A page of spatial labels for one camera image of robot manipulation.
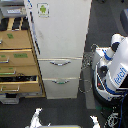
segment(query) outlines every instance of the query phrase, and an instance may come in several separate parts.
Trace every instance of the wooden cabinet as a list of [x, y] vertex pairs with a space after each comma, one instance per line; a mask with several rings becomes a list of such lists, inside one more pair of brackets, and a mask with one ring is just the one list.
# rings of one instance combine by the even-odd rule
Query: wooden cabinet
[[0, 101], [6, 104], [18, 103], [15, 98], [5, 98], [7, 94], [45, 97], [30, 31], [21, 30], [23, 18], [19, 29], [12, 30], [14, 21], [10, 18], [7, 30], [0, 31]]

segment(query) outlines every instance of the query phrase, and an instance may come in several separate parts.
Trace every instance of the white robot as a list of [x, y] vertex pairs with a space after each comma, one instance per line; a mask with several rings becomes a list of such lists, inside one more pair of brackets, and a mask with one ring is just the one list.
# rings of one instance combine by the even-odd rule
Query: white robot
[[[121, 22], [128, 34], [128, 10], [121, 12]], [[114, 34], [111, 47], [96, 48], [92, 69], [94, 94], [115, 105], [128, 90], [128, 37]]]

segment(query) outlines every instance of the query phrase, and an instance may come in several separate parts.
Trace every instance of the white refrigerator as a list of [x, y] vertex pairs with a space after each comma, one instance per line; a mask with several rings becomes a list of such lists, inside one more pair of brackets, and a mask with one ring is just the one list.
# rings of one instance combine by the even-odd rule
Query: white refrigerator
[[77, 98], [92, 0], [24, 0], [47, 99]]

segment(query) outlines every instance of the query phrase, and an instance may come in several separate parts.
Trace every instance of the black floor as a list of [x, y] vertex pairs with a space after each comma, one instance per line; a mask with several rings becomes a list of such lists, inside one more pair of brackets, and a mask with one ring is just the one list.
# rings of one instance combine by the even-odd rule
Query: black floor
[[[92, 44], [99, 46], [109, 46], [111, 36], [115, 33], [124, 33], [119, 16], [122, 9], [128, 7], [125, 0], [107, 0], [100, 4], [93, 0], [89, 23], [89, 32], [86, 40], [85, 52], [91, 52]], [[82, 79], [87, 79], [89, 71], [83, 70]], [[80, 81], [80, 86], [86, 87], [84, 81]], [[30, 124], [31, 118], [36, 108], [43, 108], [40, 120], [43, 125], [79, 125], [83, 128], [92, 128], [91, 115], [97, 116], [101, 128], [105, 119], [100, 110], [89, 108], [87, 95], [78, 92], [77, 99], [47, 100], [45, 98], [20, 99], [18, 105], [3, 105], [0, 103], [0, 128], [24, 128]]]

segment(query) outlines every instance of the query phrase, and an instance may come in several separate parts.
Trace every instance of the cable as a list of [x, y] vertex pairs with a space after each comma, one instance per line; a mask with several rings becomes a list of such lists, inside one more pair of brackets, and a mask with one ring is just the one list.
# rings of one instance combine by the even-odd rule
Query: cable
[[90, 92], [92, 90], [92, 83], [89, 80], [83, 80], [83, 81], [89, 82], [91, 86], [90, 86], [90, 88], [89, 88], [88, 91], [82, 91], [81, 88], [80, 88], [80, 86], [79, 86], [78, 87], [79, 88], [79, 91], [82, 92], [82, 93], [88, 93], [88, 92]]
[[119, 122], [118, 128], [120, 128], [120, 125], [121, 125], [123, 101], [124, 101], [124, 98], [125, 98], [125, 96], [126, 96], [127, 94], [128, 94], [128, 91], [126, 91], [126, 92], [124, 93], [124, 97], [123, 97], [122, 102], [121, 102], [121, 115], [120, 115], [120, 122]]
[[93, 47], [94, 47], [94, 46], [96, 46], [96, 48], [99, 48], [99, 46], [98, 46], [97, 44], [92, 44], [92, 46], [91, 46], [91, 51], [92, 51], [92, 53], [94, 53], [94, 51], [93, 51]]
[[105, 122], [104, 128], [106, 128], [106, 126], [109, 126], [111, 128], [114, 128], [114, 126], [118, 123], [118, 113], [115, 113], [116, 107], [113, 107], [113, 112], [112, 114], [107, 118], [107, 121]]

